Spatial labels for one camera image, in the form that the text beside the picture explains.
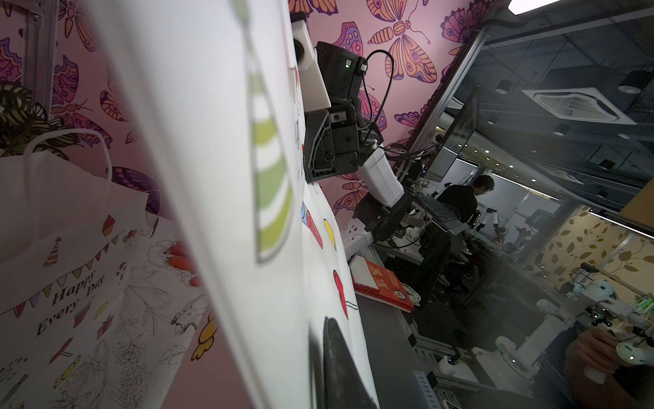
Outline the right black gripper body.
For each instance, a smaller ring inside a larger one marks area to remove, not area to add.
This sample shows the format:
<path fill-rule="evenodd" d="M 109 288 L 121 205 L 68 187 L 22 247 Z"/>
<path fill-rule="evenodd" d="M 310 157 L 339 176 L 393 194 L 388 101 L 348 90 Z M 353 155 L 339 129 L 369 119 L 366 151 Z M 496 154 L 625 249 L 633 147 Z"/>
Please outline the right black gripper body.
<path fill-rule="evenodd" d="M 359 99 L 368 68 L 364 57 L 319 42 L 317 60 L 330 106 L 305 113 L 308 183 L 356 172 L 383 142 L 375 116 L 364 116 Z"/>

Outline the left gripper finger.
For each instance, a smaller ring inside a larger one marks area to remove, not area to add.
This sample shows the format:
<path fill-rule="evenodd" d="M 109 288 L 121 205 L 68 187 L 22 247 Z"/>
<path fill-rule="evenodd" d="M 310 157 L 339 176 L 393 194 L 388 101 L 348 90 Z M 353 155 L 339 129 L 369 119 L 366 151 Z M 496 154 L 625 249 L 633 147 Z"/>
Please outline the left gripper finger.
<path fill-rule="evenodd" d="M 323 327 L 323 380 L 325 408 L 377 408 L 333 318 L 326 318 Z"/>

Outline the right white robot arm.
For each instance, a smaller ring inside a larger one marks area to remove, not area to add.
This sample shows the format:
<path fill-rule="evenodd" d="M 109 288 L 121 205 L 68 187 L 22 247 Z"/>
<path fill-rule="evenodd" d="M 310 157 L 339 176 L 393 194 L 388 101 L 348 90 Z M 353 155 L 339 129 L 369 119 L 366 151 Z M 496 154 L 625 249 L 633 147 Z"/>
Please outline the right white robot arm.
<path fill-rule="evenodd" d="M 362 111 L 359 92 L 365 88 L 367 59 L 325 42 L 315 53 L 318 81 L 311 88 L 325 92 L 329 105 L 305 113 L 304 170 L 308 182 L 359 174 L 368 188 L 341 230 L 351 258 L 390 239 L 417 196 L 393 173 L 377 124 L 381 111 Z"/>

